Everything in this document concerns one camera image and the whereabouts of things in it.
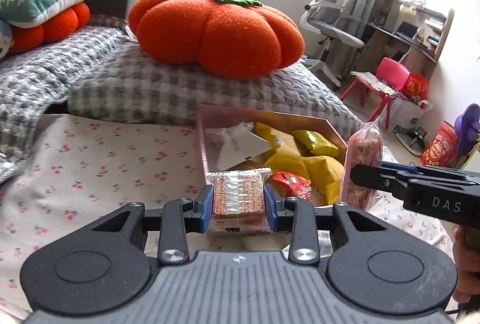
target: purple object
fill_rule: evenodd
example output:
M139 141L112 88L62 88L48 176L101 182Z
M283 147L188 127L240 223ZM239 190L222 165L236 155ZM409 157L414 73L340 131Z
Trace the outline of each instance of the purple object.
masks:
M458 136L457 154L466 156L475 146L480 132L480 106L470 104L462 115L455 119Z

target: yellow snack package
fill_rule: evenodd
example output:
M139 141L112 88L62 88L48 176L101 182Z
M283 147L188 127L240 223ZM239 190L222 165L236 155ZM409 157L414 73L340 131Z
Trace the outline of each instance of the yellow snack package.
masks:
M330 156L304 157L311 182L317 186L327 200L327 205L340 201L340 179L343 165Z
M320 133L311 130L294 130L292 135L316 156L337 157L340 153L338 148Z
M255 124L253 132L258 137L267 140L272 146L272 149L263 154L264 167L270 167L274 173L287 171L310 180L292 135L283 133L261 122Z

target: child's chair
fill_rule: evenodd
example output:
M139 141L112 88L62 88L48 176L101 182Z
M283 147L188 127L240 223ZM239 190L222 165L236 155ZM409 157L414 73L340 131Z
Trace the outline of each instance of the child's chair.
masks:
M410 71L405 68L401 63L385 57L380 65L377 68L375 77L368 73L369 76L362 76L360 74L352 73L355 76L352 84L340 97L340 100L346 98L346 96L354 89L355 86L360 87L360 106L365 105L365 88L368 88L370 91L375 92L382 97L382 101L368 117L367 122L374 121L382 112L382 110L387 107L386 118L385 118L385 129L388 129L388 123L390 121L390 107L392 102L397 97L397 92L399 92L405 82L410 76Z

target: human hand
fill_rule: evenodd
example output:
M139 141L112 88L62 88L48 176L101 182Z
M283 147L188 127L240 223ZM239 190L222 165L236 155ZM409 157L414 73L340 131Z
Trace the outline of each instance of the human hand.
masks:
M453 298L459 303L466 303L471 296L480 294L480 252L469 249L465 244L466 229L459 226L453 230L453 257L458 269L457 287Z

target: wooden desk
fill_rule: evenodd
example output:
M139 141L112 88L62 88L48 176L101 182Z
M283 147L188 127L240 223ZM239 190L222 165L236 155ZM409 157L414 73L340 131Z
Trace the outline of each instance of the wooden desk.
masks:
M426 51L417 47L413 42L398 37L389 31L368 23L367 27L375 29L372 37L363 48L362 54L355 66L355 71L375 73L380 61L386 57L386 49L389 47L393 51L408 52L408 56L403 63L404 66L413 73L422 75L430 80L437 62Z

